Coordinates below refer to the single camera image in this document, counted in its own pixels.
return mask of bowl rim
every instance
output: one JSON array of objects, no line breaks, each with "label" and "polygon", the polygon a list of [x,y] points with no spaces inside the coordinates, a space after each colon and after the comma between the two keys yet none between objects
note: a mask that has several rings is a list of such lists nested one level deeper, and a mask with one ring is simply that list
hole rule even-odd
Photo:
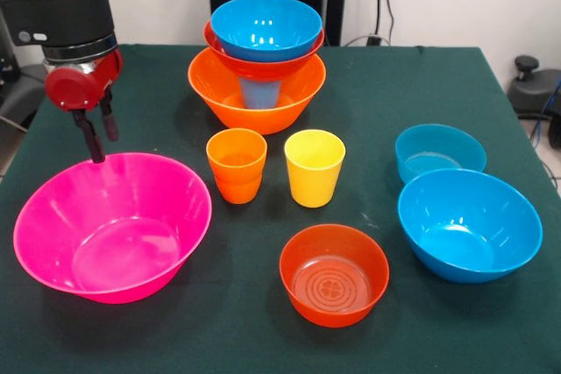
[{"label": "bowl rim", "polygon": [[[386,273],[387,273],[386,281],[384,282],[384,285],[380,289],[380,292],[374,298],[370,299],[368,301],[368,304],[366,304],[365,306],[362,306],[361,308],[357,308],[356,310],[346,311],[346,312],[332,312],[332,311],[322,310],[322,309],[317,308],[317,307],[312,307],[312,306],[306,304],[305,302],[303,302],[302,300],[300,300],[294,294],[294,292],[292,291],[292,288],[288,286],[287,280],[284,278],[284,276],[282,276],[282,262],[283,262],[283,260],[286,256],[286,251],[287,251],[288,246],[293,241],[295,241],[295,239],[297,237],[304,235],[305,231],[307,231],[309,229],[312,229],[312,228],[320,228],[320,227],[328,227],[328,226],[329,227],[335,227],[335,228],[349,229],[349,230],[353,231],[354,235],[365,237],[374,246],[374,248],[378,249],[378,251],[380,252],[380,256],[382,257],[382,263],[384,264],[384,267],[386,268]],[[368,236],[365,232],[361,231],[360,229],[351,227],[349,225],[343,225],[341,223],[318,223],[316,225],[310,225],[310,226],[308,226],[304,229],[301,229],[296,234],[294,234],[293,236],[290,237],[290,239],[287,241],[287,243],[282,248],[282,251],[280,252],[279,274],[280,274],[280,280],[282,281],[282,284],[284,285],[284,288],[287,291],[287,293],[288,293],[288,295],[290,296],[291,299],[295,300],[296,302],[298,302],[303,307],[311,309],[312,311],[314,311],[317,314],[323,314],[323,315],[338,317],[338,316],[346,316],[346,315],[351,315],[351,314],[359,314],[359,313],[373,307],[374,304],[376,304],[380,300],[380,298],[384,295],[384,293],[387,290],[387,286],[389,284],[389,278],[390,278],[390,268],[389,268],[389,263],[387,261],[387,256],[386,256],[386,253],[384,252],[384,250],[381,248],[381,246],[371,236]]]},{"label": "bowl rim", "polygon": [[[249,164],[243,164],[242,166],[231,166],[231,165],[226,165],[223,164],[222,162],[218,161],[215,157],[212,156],[212,154],[209,152],[209,147],[210,147],[210,142],[212,142],[213,140],[217,139],[220,136],[223,136],[225,132],[228,133],[232,133],[233,131],[244,131],[246,133],[250,133],[252,136],[257,135],[257,138],[259,139],[259,141],[261,142],[261,144],[264,145],[263,148],[263,153],[261,153],[256,159],[254,159],[252,162],[250,162]],[[248,168],[250,166],[254,166],[256,165],[258,162],[262,161],[263,159],[266,159],[266,150],[267,150],[267,143],[265,138],[263,138],[263,135],[261,135],[260,133],[258,133],[257,131],[253,131],[251,129],[246,129],[244,127],[230,127],[228,129],[224,129],[223,131],[218,131],[217,133],[215,133],[214,135],[212,135],[210,137],[210,139],[207,141],[207,144],[205,146],[205,151],[207,152],[207,158],[212,161],[215,165],[217,166],[221,166],[222,168],[236,168],[236,169],[240,169],[240,168]]]},{"label": "bowl rim", "polygon": [[[409,189],[411,189],[412,185],[414,186],[415,183],[418,182],[419,179],[423,178],[423,177],[434,177],[435,174],[438,173],[469,173],[474,177],[482,177],[485,178],[487,180],[492,181],[493,183],[497,183],[501,186],[504,186],[507,188],[507,190],[511,193],[513,193],[514,195],[520,197],[522,199],[522,202],[524,202],[528,208],[530,209],[530,214],[532,217],[534,217],[537,221],[537,227],[538,227],[538,236],[537,236],[537,242],[536,242],[536,246],[534,247],[534,249],[530,252],[530,254],[528,255],[527,258],[523,259],[521,262],[515,264],[515,265],[510,265],[510,266],[505,266],[503,268],[500,269],[486,269],[486,270],[480,270],[480,269],[472,269],[469,267],[465,267],[462,265],[455,265],[453,263],[450,262],[446,262],[445,260],[442,260],[441,258],[438,258],[437,256],[435,256],[434,254],[428,252],[424,247],[422,247],[419,242],[417,242],[408,232],[408,229],[406,228],[406,224],[403,221],[403,217],[401,215],[401,210],[402,210],[402,200],[403,200],[403,196],[404,194],[407,193],[407,191]],[[397,214],[400,218],[400,223],[401,223],[401,228],[402,230],[405,232],[405,235],[407,237],[407,239],[409,241],[411,241],[415,246],[417,246],[420,250],[422,250],[423,252],[425,252],[426,254],[428,254],[429,256],[431,256],[432,258],[434,258],[436,261],[441,262],[445,265],[448,265],[450,267],[454,267],[456,269],[460,269],[462,271],[467,271],[467,272],[471,272],[471,273],[481,273],[481,274],[499,274],[499,273],[504,273],[504,272],[512,272],[515,271],[516,269],[524,266],[525,264],[527,264],[532,258],[534,258],[536,256],[536,254],[539,252],[540,248],[542,247],[542,241],[543,241],[543,225],[542,225],[542,220],[540,219],[539,214],[536,211],[536,208],[534,208],[534,205],[532,205],[532,203],[526,198],[526,196],[524,196],[522,193],[520,193],[515,187],[509,185],[506,181],[499,179],[498,177],[495,177],[493,175],[490,174],[485,174],[479,171],[474,171],[474,170],[467,170],[464,168],[443,168],[443,169],[439,169],[439,170],[434,170],[434,171],[429,171],[427,173],[423,173],[418,175],[417,177],[415,177],[414,179],[412,179],[408,184],[405,185],[405,187],[402,189],[399,198],[397,200]]]},{"label": "bowl rim", "polygon": [[481,144],[481,142],[475,138],[474,136],[470,135],[468,132],[466,131],[462,131],[461,129],[454,127],[454,126],[450,126],[448,124],[442,124],[442,123],[421,123],[421,124],[416,124],[414,126],[410,126],[407,129],[405,129],[404,131],[402,131],[399,136],[397,137],[397,139],[395,140],[395,157],[401,162],[401,163],[405,163],[407,162],[407,158],[408,157],[403,157],[403,153],[401,152],[401,148],[400,148],[400,143],[403,142],[403,139],[411,132],[411,131],[418,131],[418,130],[422,130],[422,129],[429,129],[429,128],[436,128],[436,129],[440,129],[440,130],[445,130],[445,131],[453,131],[457,134],[459,134],[460,136],[463,136],[465,138],[469,138],[470,140],[473,141],[473,144],[476,146],[476,149],[478,150],[478,154],[480,155],[480,157],[482,158],[482,162],[481,162],[481,166],[480,168],[465,168],[468,170],[476,170],[476,171],[483,171],[487,165],[487,154],[485,151],[485,148],[483,147],[483,145]]},{"label": "bowl rim", "polygon": [[187,260],[187,258],[199,246],[202,239],[206,236],[207,231],[209,230],[209,226],[210,226],[210,219],[212,217],[212,200],[210,198],[209,189],[207,188],[206,184],[204,183],[202,178],[199,176],[199,174],[197,174],[194,170],[192,170],[191,168],[189,168],[188,166],[186,166],[182,162],[178,161],[177,159],[169,158],[169,157],[166,157],[164,155],[159,155],[159,154],[156,154],[156,153],[118,152],[118,153],[107,154],[105,157],[107,158],[107,157],[124,156],[124,155],[126,155],[126,156],[143,156],[143,157],[149,157],[150,159],[157,159],[159,161],[166,161],[170,164],[173,164],[174,166],[180,167],[183,170],[187,170],[188,173],[190,173],[192,176],[194,176],[194,178],[201,183],[201,185],[203,187],[204,197],[206,198],[206,200],[209,204],[209,214],[208,214],[207,220],[204,224],[204,229],[202,230],[202,234],[199,236],[199,238],[193,244],[193,246],[190,247],[188,250],[186,250],[185,253],[183,254],[183,256],[181,256],[181,258],[179,258],[175,263],[168,266],[168,268],[164,269],[163,271],[161,271],[160,273],[152,276],[149,279],[145,279],[145,280],[142,280],[140,282],[137,282],[135,284],[131,284],[131,285],[128,285],[128,286],[122,286],[122,287],[119,287],[119,288],[112,288],[112,289],[106,289],[106,290],[100,290],[100,291],[89,291],[87,289],[77,289],[77,288],[69,288],[69,287],[59,286],[57,284],[54,284],[53,282],[42,279],[40,276],[35,274],[35,272],[32,271],[28,267],[28,265],[25,263],[25,261],[22,259],[22,256],[21,256],[21,253],[20,253],[20,250],[19,250],[19,247],[18,247],[18,243],[16,241],[17,238],[20,236],[18,227],[22,223],[22,219],[23,219],[23,215],[24,215],[25,211],[30,206],[30,204],[32,202],[32,199],[36,195],[39,195],[41,193],[41,191],[44,188],[46,188],[47,185],[52,183],[54,180],[56,180],[57,178],[59,178],[63,174],[65,174],[67,172],[70,172],[71,170],[75,169],[78,166],[85,166],[85,165],[91,164],[91,159],[87,159],[85,161],[79,162],[77,164],[74,164],[73,166],[70,166],[70,167],[62,170],[59,173],[56,173],[53,177],[51,177],[47,181],[45,181],[45,183],[43,183],[37,190],[35,190],[35,192],[33,192],[33,194],[25,202],[25,205],[19,211],[18,219],[16,220],[16,224],[14,226],[14,231],[13,231],[13,236],[12,236],[12,242],[13,242],[14,251],[16,252],[16,258],[18,259],[18,262],[21,264],[21,266],[24,268],[24,270],[27,272],[27,274],[29,274],[32,278],[37,280],[40,284],[48,286],[48,287],[50,287],[52,289],[55,289],[57,291],[61,291],[63,293],[72,293],[73,295],[97,296],[97,295],[105,295],[105,294],[110,294],[110,293],[121,293],[121,292],[124,292],[124,291],[130,291],[131,289],[134,289],[134,288],[137,288],[137,287],[140,287],[140,286],[143,286],[143,285],[147,285],[147,284],[153,282],[156,279],[160,279],[163,276],[165,276],[166,274],[170,273],[171,271],[179,268],[181,265],[183,265],[183,263],[185,263],[185,260]]},{"label": "bowl rim", "polygon": [[312,8],[309,4],[306,4],[306,3],[304,3],[304,2],[302,2],[302,1],[300,1],[300,0],[281,0],[281,1],[283,1],[283,2],[289,2],[289,3],[292,3],[292,4],[300,4],[300,5],[303,5],[303,6],[304,6],[304,9],[307,9],[307,10],[309,10],[309,11],[312,12],[312,16],[316,19],[316,21],[319,22],[318,29],[317,29],[316,31],[314,31],[314,35],[313,35],[313,36],[311,36],[311,37],[309,37],[309,38],[306,38],[305,40],[303,40],[302,42],[300,42],[300,43],[298,43],[298,44],[296,44],[296,45],[294,45],[294,46],[280,47],[280,48],[275,48],[275,49],[273,49],[273,50],[259,50],[259,49],[252,48],[252,47],[249,47],[249,46],[241,46],[241,45],[239,45],[239,44],[233,44],[233,43],[231,43],[230,41],[226,40],[226,39],[224,38],[223,35],[219,34],[219,33],[214,29],[213,22],[214,22],[214,19],[215,19],[215,16],[217,15],[217,13],[221,13],[222,11],[224,11],[224,9],[230,7],[230,6],[231,6],[232,4],[234,4],[234,3],[237,3],[237,2],[245,2],[245,1],[247,1],[247,0],[229,0],[228,2],[224,2],[223,4],[221,4],[220,6],[218,6],[218,7],[215,9],[214,12],[212,12],[212,15],[211,15],[211,17],[210,17],[210,26],[212,27],[212,31],[216,34],[216,36],[218,37],[218,39],[224,40],[224,41],[226,41],[227,43],[229,43],[229,44],[235,46],[236,48],[240,48],[240,49],[242,49],[242,50],[246,50],[246,51],[249,51],[249,52],[268,52],[268,53],[286,52],[286,51],[288,51],[288,50],[292,50],[292,49],[298,48],[298,47],[300,47],[300,46],[304,46],[304,45],[308,44],[309,42],[313,42],[313,41],[317,38],[317,36],[318,36],[319,33],[321,32],[321,30],[323,29],[322,17],[321,17],[321,16],[319,15],[319,13],[317,13],[317,11],[316,11],[314,8]]},{"label": "bowl rim", "polygon": [[[213,52],[213,50],[212,50],[210,47],[205,47],[201,52],[199,52],[199,53],[191,60],[191,63],[189,63],[189,68],[188,68],[188,71],[187,71],[187,77],[188,77],[189,84],[191,85],[191,88],[192,88],[204,101],[211,102],[211,103],[215,104],[216,106],[221,107],[221,108],[225,108],[225,109],[231,109],[231,110],[234,110],[234,111],[240,111],[240,110],[241,110],[241,111],[244,111],[244,112],[255,113],[255,114],[263,114],[263,113],[265,113],[265,112],[268,112],[268,111],[270,112],[270,111],[272,111],[272,110],[278,110],[278,109],[292,109],[292,108],[294,108],[294,107],[296,107],[296,106],[298,106],[298,105],[300,105],[300,104],[305,103],[306,101],[311,100],[311,99],[314,97],[314,95],[316,95],[316,94],[319,92],[319,90],[322,88],[323,84],[325,83],[325,76],[326,76],[325,64],[323,63],[323,60],[322,60],[321,57],[319,57],[317,54],[314,54],[314,55],[312,55],[312,57],[309,58],[309,62],[312,61],[312,60],[314,60],[315,58],[317,58],[317,59],[319,60],[319,63],[321,64],[321,69],[322,69],[322,83],[319,84],[319,86],[318,86],[317,88],[314,88],[314,89],[311,91],[311,93],[310,93],[309,95],[303,97],[302,99],[300,99],[300,100],[298,100],[298,101],[296,101],[296,102],[292,102],[292,103],[290,103],[290,104],[283,105],[283,106],[281,106],[281,107],[274,107],[274,108],[272,108],[272,109],[240,109],[239,107],[234,107],[234,106],[231,106],[231,105],[228,105],[228,104],[224,104],[223,102],[218,102],[218,101],[216,101],[216,100],[213,100],[212,98],[209,98],[208,96],[203,95],[201,92],[199,92],[199,90],[198,90],[197,88],[195,88],[195,85],[194,85],[194,83],[193,83],[193,62],[194,62],[195,60],[197,60],[197,58],[200,59],[200,56],[202,56],[203,54],[214,54],[214,52]],[[217,58],[217,60],[218,60],[218,62],[220,62],[220,64],[221,64],[222,66],[224,66],[224,68],[225,68],[228,72],[232,72],[234,75],[236,75],[236,74],[235,74],[233,71],[231,71],[225,64],[223,64],[223,63],[220,61],[220,59]]]},{"label": "bowl rim", "polygon": [[204,27],[202,28],[202,37],[204,38],[204,40],[207,43],[207,47],[209,47],[210,49],[212,49],[213,52],[215,52],[216,54],[219,54],[220,56],[226,58],[227,60],[232,60],[236,63],[238,63],[240,66],[245,64],[245,63],[249,63],[252,66],[259,66],[259,67],[274,67],[274,66],[279,66],[279,65],[283,65],[283,64],[288,64],[288,63],[293,63],[293,62],[297,62],[299,60],[305,60],[307,58],[310,58],[311,56],[313,56],[314,54],[317,53],[317,51],[323,46],[323,42],[325,41],[325,30],[322,28],[322,30],[319,32],[319,35],[317,36],[316,40],[314,41],[314,44],[312,45],[312,49],[307,52],[306,54],[304,54],[303,56],[297,57],[295,59],[290,59],[290,60],[283,60],[283,61],[252,61],[252,60],[242,60],[242,59],[238,59],[237,57],[234,56],[230,56],[228,54],[226,54],[226,52],[223,52],[217,48],[215,48],[213,45],[211,45],[211,43],[209,42],[209,39],[206,36],[206,32],[207,32],[207,28],[209,28],[209,30],[214,34],[214,36],[217,38],[218,43],[220,43],[220,39],[218,38],[217,34],[214,32],[214,30],[212,29],[212,25],[210,23],[210,19],[207,20],[206,24],[204,25]]},{"label": "bowl rim", "polygon": [[[310,133],[310,132],[314,132],[314,133],[321,133],[323,135],[327,135],[329,138],[333,138],[342,148],[343,148],[343,152],[341,153],[341,156],[337,159],[337,161],[329,166],[303,166],[302,164],[300,164],[299,162],[296,162],[293,157],[290,156],[290,154],[287,151],[288,148],[288,143],[298,137],[298,136],[303,136],[303,133]],[[341,163],[344,160],[344,156],[346,155],[346,147],[344,145],[344,142],[341,140],[341,138],[339,136],[337,136],[335,133],[332,133],[330,131],[325,131],[323,129],[304,129],[302,131],[295,131],[292,135],[290,135],[288,137],[287,140],[285,140],[284,142],[284,147],[283,147],[283,151],[284,151],[284,156],[287,159],[287,161],[290,161],[291,164],[294,164],[295,166],[303,169],[303,170],[307,170],[307,171],[325,171],[325,170],[330,170],[331,168],[335,168],[336,166],[340,166]]]}]

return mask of red bowl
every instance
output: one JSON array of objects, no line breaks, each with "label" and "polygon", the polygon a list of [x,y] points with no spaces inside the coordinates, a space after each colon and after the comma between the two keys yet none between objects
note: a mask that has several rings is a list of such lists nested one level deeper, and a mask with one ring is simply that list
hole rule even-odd
[{"label": "red bowl", "polygon": [[270,82],[281,81],[302,68],[323,45],[325,32],[322,29],[314,42],[312,49],[307,54],[297,59],[277,62],[245,61],[229,56],[224,52],[222,46],[220,46],[220,42],[218,41],[216,34],[212,31],[210,21],[207,21],[204,26],[202,35],[204,36],[204,39],[206,39],[212,52],[234,74],[250,81]]}]

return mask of black knob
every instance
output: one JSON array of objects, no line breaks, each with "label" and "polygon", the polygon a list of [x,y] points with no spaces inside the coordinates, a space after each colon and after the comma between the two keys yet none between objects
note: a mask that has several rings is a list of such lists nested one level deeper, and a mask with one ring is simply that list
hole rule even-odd
[{"label": "black knob", "polygon": [[536,70],[540,66],[540,62],[532,56],[517,56],[515,65],[519,72],[529,74],[532,70]]}]

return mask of blue cup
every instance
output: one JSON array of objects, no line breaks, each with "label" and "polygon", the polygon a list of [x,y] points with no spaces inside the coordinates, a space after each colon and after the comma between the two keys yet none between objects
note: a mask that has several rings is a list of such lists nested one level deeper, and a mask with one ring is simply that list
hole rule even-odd
[{"label": "blue cup", "polygon": [[471,135],[444,124],[419,124],[395,141],[397,169],[404,183],[429,171],[464,168],[483,171],[485,149]]},{"label": "blue cup", "polygon": [[413,252],[452,282],[508,275],[542,244],[542,223],[528,199],[471,170],[437,170],[411,180],[401,191],[398,214]]},{"label": "blue cup", "polygon": [[244,104],[248,109],[274,109],[279,101],[281,81],[256,82],[239,78]]}]

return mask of stacked bowls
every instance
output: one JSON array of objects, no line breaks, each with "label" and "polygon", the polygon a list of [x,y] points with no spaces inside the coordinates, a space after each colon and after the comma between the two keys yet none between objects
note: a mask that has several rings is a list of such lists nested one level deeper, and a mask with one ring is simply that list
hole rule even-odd
[{"label": "stacked bowls", "polygon": [[188,79],[228,127],[282,131],[325,81],[316,55],[322,20],[297,0],[232,0],[215,10],[203,35],[208,48],[191,62]]}]

